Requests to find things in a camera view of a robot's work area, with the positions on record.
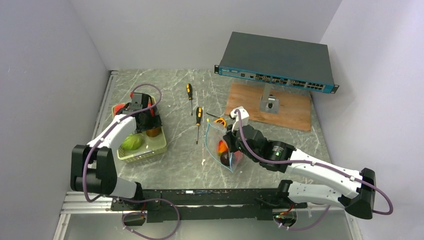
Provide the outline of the red pomegranate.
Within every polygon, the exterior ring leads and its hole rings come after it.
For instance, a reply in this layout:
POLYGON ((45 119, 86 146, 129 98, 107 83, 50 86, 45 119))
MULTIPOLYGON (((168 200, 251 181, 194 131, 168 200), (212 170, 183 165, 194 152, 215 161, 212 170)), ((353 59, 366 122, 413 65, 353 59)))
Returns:
POLYGON ((242 160, 242 157, 243 157, 242 152, 240 152, 240 151, 233 152, 231 154, 231 164, 237 165, 242 160))

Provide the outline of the orange mango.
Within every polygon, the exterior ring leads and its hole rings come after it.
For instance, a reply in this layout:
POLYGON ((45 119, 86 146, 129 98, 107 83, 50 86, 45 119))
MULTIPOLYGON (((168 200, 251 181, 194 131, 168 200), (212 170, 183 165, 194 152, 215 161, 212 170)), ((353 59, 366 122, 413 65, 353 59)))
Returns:
POLYGON ((217 154, 218 154, 219 157, 223 152, 228 151, 228 146, 225 143, 225 141, 220 140, 218 142, 217 147, 216 147, 216 151, 217 151, 217 154))

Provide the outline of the brown kiwi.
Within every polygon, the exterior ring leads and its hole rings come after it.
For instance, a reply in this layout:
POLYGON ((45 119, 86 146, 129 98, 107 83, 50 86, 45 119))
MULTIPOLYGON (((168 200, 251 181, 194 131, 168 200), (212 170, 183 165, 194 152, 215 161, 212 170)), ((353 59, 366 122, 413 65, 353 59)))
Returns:
POLYGON ((161 132, 162 132, 162 128, 156 127, 156 128, 146 130, 145 134, 150 138, 154 138, 154 137, 158 136, 161 132))

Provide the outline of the dark purple mangosteen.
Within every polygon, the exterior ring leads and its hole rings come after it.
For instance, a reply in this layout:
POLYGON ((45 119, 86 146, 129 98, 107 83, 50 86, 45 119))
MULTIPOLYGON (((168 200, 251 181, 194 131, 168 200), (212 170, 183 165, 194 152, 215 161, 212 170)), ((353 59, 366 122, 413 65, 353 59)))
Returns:
POLYGON ((230 153, 228 151, 224 151, 221 155, 220 155, 220 162, 224 165, 229 167, 230 164, 230 153))

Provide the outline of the clear zip top bag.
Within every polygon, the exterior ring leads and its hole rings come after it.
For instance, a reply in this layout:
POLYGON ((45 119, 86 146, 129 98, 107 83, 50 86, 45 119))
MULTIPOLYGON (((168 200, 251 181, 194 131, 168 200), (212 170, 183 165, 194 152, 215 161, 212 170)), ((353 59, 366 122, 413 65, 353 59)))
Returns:
POLYGON ((240 151, 230 152, 223 138, 225 133, 226 127, 223 124, 207 119, 205 147, 214 160, 233 173, 242 161, 243 154, 240 151))

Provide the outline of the red apple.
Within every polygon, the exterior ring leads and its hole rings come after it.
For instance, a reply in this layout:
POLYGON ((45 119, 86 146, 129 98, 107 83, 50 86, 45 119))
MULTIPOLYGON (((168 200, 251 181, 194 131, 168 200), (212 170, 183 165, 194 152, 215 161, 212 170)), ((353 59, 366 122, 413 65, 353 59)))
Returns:
MULTIPOLYGON (((151 101, 149 101, 149 103, 148 103, 148 107, 151 107, 152 105, 153 105, 154 103, 152 103, 151 101)), ((150 109, 149 109, 149 111, 150 111, 150 114, 151 114, 151 116, 152 117, 154 117, 156 114, 155 114, 155 108, 154 107, 151 107, 150 109)))

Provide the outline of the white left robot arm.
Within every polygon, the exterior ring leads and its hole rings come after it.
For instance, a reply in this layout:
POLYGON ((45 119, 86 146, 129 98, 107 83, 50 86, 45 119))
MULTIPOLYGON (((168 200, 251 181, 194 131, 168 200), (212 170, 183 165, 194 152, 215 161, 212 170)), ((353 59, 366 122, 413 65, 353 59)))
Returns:
POLYGON ((71 153, 70 187, 73 191, 124 198, 131 210, 144 203, 140 183, 118 177, 115 161, 128 137, 136 137, 146 149, 147 132, 162 127, 156 100, 140 92, 131 93, 131 101, 115 112, 110 125, 85 145, 76 145, 71 153))

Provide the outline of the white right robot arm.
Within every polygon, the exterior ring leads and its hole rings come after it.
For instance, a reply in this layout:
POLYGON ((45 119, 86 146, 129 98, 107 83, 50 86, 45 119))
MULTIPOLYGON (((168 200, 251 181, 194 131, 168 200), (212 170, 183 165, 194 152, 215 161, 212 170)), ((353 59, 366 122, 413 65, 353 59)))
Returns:
POLYGON ((288 143, 268 140, 250 125, 244 126, 242 131, 228 130, 223 135, 231 153, 240 151, 269 171, 302 175, 318 182, 306 186, 293 180, 281 180, 275 194, 280 207, 309 202, 339 207, 360 219, 372 219, 376 194, 373 170, 357 171, 332 165, 288 143))

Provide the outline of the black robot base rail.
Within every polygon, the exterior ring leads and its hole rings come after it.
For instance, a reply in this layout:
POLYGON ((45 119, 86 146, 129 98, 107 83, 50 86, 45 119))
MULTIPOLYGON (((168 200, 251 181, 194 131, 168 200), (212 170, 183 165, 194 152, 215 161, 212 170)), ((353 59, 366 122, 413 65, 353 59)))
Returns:
POLYGON ((148 223, 176 220, 256 219, 271 221, 278 211, 304 209, 277 188, 145 189, 147 203, 113 200, 110 209, 144 211, 148 223))

